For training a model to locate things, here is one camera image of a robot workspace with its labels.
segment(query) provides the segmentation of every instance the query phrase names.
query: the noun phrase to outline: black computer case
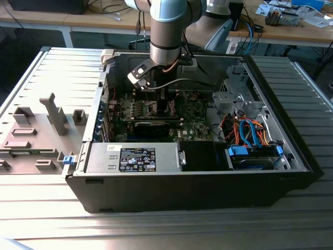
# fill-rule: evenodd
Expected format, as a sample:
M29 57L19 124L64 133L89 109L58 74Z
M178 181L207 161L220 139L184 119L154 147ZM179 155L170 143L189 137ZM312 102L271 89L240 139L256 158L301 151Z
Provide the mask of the black computer case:
M82 14L89 0L8 0L13 10Z

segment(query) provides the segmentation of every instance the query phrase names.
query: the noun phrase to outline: power supply label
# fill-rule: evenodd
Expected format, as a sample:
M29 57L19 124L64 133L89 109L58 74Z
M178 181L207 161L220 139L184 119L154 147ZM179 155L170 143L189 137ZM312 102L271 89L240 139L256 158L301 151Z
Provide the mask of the power supply label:
M122 148L120 150L120 172L156 171L155 148Z

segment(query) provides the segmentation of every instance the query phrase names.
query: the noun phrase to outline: motherboard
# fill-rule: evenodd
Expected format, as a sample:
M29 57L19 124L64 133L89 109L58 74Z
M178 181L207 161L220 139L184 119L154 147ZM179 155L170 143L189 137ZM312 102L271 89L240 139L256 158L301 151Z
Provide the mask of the motherboard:
M198 92L176 92L169 101L151 93L125 93L109 102L110 134L115 142L210 141L205 121L208 99Z

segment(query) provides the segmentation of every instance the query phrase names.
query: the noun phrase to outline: robotic arm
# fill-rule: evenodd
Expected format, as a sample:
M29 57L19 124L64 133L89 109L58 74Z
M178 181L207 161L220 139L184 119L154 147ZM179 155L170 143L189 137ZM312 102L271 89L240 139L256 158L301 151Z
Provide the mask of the robotic arm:
M136 88L144 89L172 81L174 70L166 68L180 58L183 31L190 43L219 51L232 27L228 0L125 0L134 9L150 12L150 59L144 60L129 74Z

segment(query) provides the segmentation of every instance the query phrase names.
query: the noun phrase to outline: table leg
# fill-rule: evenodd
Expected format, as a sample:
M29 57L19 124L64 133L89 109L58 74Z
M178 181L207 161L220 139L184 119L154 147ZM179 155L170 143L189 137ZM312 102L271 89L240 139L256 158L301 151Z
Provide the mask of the table leg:
M73 48L73 42L71 38L71 28L68 26L63 26L60 28L60 31L62 32L62 36L65 41L66 47Z

